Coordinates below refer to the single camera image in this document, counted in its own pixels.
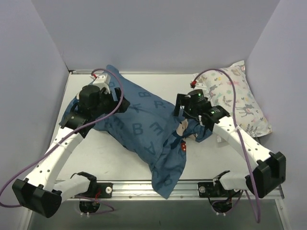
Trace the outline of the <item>blue letter-print pillowcase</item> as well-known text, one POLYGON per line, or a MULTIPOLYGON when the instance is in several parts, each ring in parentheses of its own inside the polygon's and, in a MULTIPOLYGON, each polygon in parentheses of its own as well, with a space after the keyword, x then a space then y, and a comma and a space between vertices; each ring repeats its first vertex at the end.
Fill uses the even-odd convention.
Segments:
POLYGON ((202 142, 212 132, 193 119, 174 117, 172 103, 124 78, 114 66, 107 65, 106 70, 112 73, 109 87, 122 86, 130 106, 97 122, 93 129, 107 132, 138 154, 150 168, 154 191, 167 199, 186 165, 186 138, 202 142))

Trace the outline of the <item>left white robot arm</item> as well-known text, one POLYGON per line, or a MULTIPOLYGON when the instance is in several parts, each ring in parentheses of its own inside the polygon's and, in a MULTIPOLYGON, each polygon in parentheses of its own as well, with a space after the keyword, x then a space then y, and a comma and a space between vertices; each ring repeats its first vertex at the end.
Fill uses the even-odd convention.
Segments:
POLYGON ((123 113, 130 103, 122 88, 115 94, 106 86, 86 85, 79 92, 77 102, 60 123, 57 135, 43 159, 23 179, 17 179, 12 189, 19 204, 46 218, 52 217, 60 205, 76 195, 92 198, 97 193, 97 178, 86 172, 74 173, 70 179, 57 183, 56 179, 74 149, 86 138, 99 121, 112 114, 123 113))

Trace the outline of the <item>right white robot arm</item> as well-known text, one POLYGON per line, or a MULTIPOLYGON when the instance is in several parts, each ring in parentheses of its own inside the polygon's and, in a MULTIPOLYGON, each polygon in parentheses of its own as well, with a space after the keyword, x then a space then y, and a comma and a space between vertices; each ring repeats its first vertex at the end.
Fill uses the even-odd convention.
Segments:
POLYGON ((286 179, 286 157, 258 143, 220 105, 213 106, 201 89, 177 94, 174 116, 197 121, 224 139, 247 163, 248 172, 224 171, 214 178, 213 191, 224 196, 229 190, 249 190, 264 198, 286 179))

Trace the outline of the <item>rear aluminium rail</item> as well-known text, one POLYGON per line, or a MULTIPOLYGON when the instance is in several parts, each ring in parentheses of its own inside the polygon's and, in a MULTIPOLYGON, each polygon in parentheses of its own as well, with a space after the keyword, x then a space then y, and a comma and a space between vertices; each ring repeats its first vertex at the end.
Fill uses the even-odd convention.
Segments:
MULTIPOLYGON (((98 71, 95 71, 94 74, 100 74, 104 72, 103 70, 98 70, 98 71)), ((71 74, 85 74, 85 75, 91 75, 92 73, 92 70, 70 70, 70 73, 71 74)))

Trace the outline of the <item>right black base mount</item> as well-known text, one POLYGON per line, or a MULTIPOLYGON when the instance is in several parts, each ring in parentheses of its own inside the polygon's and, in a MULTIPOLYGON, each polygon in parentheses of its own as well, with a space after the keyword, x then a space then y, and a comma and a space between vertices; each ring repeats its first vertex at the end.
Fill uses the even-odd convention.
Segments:
POLYGON ((198 193, 199 197, 227 197, 228 193, 219 183, 214 183, 212 181, 205 181, 198 183, 198 193))

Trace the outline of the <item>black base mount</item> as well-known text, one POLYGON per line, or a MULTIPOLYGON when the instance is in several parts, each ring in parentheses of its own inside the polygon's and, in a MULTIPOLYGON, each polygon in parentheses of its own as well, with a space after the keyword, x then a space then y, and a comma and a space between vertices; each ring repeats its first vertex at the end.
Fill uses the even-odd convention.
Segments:
POLYGON ((111 198, 113 193, 113 184, 110 182, 98 183, 96 186, 95 198, 111 198))
POLYGON ((205 181, 198 183, 198 193, 199 197, 227 197, 228 193, 219 183, 214 183, 212 181, 205 181))

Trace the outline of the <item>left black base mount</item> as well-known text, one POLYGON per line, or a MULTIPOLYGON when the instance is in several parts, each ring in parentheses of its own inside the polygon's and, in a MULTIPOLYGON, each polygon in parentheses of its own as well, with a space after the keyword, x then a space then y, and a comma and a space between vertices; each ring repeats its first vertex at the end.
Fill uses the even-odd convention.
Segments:
POLYGON ((110 182, 98 183, 96 186, 95 198, 111 198, 113 193, 113 184, 110 182))

